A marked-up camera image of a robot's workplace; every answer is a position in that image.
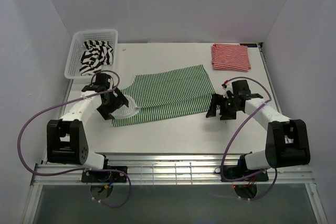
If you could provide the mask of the green striped tank top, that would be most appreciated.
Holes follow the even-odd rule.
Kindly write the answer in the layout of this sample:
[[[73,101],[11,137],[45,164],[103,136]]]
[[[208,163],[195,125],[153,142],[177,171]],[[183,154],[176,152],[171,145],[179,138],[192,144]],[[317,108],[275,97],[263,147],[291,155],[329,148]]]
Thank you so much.
[[[136,75],[121,90],[139,109],[133,116],[114,119],[114,127],[177,118],[208,110],[215,89],[203,65]]]

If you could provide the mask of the red striped tank top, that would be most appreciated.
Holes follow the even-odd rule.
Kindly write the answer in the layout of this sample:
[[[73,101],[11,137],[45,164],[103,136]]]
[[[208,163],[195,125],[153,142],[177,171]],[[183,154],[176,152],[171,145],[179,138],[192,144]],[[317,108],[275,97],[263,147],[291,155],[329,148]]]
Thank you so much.
[[[248,72],[251,69],[247,46],[212,44],[211,58],[214,70]]]

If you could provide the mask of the black white striped tank top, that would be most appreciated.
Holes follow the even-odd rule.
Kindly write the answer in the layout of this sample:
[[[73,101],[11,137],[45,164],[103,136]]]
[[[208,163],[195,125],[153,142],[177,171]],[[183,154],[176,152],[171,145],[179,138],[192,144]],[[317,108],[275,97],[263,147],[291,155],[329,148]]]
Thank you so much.
[[[84,52],[80,58],[81,76],[93,76],[102,70],[103,66],[113,65],[114,47],[109,41],[86,40],[83,43]]]

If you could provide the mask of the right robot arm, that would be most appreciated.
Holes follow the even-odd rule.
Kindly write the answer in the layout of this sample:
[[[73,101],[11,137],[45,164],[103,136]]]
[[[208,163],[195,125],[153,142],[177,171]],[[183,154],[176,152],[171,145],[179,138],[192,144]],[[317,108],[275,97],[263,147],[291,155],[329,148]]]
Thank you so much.
[[[251,92],[249,78],[226,80],[222,87],[225,95],[214,93],[206,114],[207,118],[220,115],[222,121],[236,119],[237,112],[247,114],[230,144],[250,119],[266,130],[265,149],[240,156],[237,165],[225,168],[221,163],[219,174],[223,182],[250,180],[268,169],[308,165],[311,160],[307,126],[301,119],[284,116],[269,105],[271,98]]]

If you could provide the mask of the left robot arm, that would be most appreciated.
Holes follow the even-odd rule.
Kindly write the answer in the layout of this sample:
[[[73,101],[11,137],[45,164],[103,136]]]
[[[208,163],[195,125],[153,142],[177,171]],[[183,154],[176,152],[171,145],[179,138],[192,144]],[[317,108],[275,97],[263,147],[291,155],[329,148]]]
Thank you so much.
[[[89,149],[85,125],[94,112],[106,121],[114,119],[112,113],[123,106],[127,98],[121,93],[108,70],[95,74],[90,84],[81,90],[81,100],[58,120],[47,124],[47,161],[73,164],[93,169],[94,177],[105,182],[111,177],[111,168],[104,155]]]

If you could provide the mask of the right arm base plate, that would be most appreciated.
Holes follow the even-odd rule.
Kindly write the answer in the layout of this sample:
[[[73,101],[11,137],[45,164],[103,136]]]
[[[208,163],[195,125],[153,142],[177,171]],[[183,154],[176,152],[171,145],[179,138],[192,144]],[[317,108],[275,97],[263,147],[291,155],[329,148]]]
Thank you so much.
[[[220,173],[220,167],[214,169],[214,174],[221,176],[222,182],[267,182],[269,177],[267,172],[256,174],[258,170],[241,170],[238,166],[224,165],[223,175]]]

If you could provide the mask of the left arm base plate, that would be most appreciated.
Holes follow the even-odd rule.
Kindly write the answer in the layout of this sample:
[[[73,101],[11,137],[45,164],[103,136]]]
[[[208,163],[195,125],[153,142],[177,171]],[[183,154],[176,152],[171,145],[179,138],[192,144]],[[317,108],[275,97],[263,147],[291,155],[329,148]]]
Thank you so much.
[[[118,170],[119,172],[98,172],[98,171],[85,171],[82,173],[82,183],[125,183],[127,181],[125,174],[128,173],[127,166],[107,166],[107,169]]]

